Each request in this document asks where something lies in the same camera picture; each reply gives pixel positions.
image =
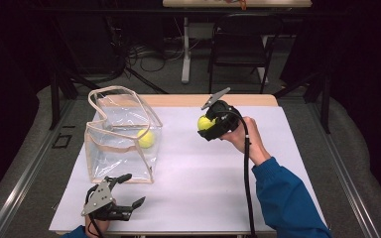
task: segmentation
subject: clear plastic bag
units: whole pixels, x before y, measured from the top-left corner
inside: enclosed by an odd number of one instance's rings
[[[98,115],[84,134],[91,181],[131,174],[128,182],[154,182],[163,124],[153,109],[122,86],[92,90],[88,102]]]

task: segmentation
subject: black chair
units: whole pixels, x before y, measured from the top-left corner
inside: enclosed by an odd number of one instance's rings
[[[275,40],[283,30],[280,18],[264,13],[233,13],[221,17],[212,29],[211,54],[208,63],[209,93],[212,90],[214,66],[264,67],[260,79],[263,92]],[[270,37],[266,46],[263,37]]]

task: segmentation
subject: desk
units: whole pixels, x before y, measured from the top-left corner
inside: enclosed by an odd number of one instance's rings
[[[200,106],[208,95],[142,97],[164,124],[155,182],[122,183],[113,188],[112,194],[119,205],[130,205],[142,196],[146,196],[146,200],[129,221],[113,221],[108,234],[249,234],[243,155],[228,142],[206,142],[196,132],[197,118],[204,113]],[[281,165],[304,181],[322,216],[286,116],[275,98],[272,95],[230,94],[222,99],[236,106],[243,115],[250,115],[260,122],[259,130],[266,147]],[[252,174],[250,186],[255,229],[257,232],[273,232],[265,225]],[[82,148],[50,226],[51,231],[65,233],[83,224],[80,213],[86,192],[91,187]]]
[[[246,6],[250,8],[309,8],[311,0],[247,0]],[[223,0],[163,0],[163,6],[171,8],[237,8],[238,2],[226,3]],[[189,19],[185,17],[184,22],[184,67],[182,71],[182,83],[189,83],[191,71],[191,53],[189,45]],[[263,78],[265,69],[258,68],[260,78]]]

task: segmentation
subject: yellow ball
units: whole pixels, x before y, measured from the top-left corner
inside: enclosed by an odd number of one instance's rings
[[[215,119],[211,121],[205,115],[200,116],[197,120],[197,129],[199,131],[209,129],[213,125],[215,125]]]
[[[145,133],[145,131],[146,131],[145,129],[142,129],[141,131],[138,132],[137,136],[140,137],[142,134]],[[143,137],[141,137],[138,140],[138,143],[141,148],[147,149],[154,145],[155,139],[156,137],[154,133],[152,133],[151,131],[148,131],[147,134],[145,134]]]

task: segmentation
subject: wooden table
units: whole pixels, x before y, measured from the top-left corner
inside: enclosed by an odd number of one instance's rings
[[[142,98],[163,122],[155,182],[122,183],[113,188],[112,194],[118,205],[130,205],[142,196],[146,196],[146,200],[129,221],[112,221],[108,234],[249,234],[243,155],[228,142],[207,142],[197,133],[197,118],[204,114],[200,107],[209,96],[142,95]],[[257,120],[265,146],[282,166],[301,178],[322,216],[286,115],[275,98],[265,94],[227,94],[221,99],[235,106],[242,115]],[[249,180],[255,230],[257,233],[274,232],[263,219],[256,197],[255,178],[251,173]],[[50,226],[51,231],[62,234],[83,224],[80,213],[86,192],[92,186],[82,148]]]

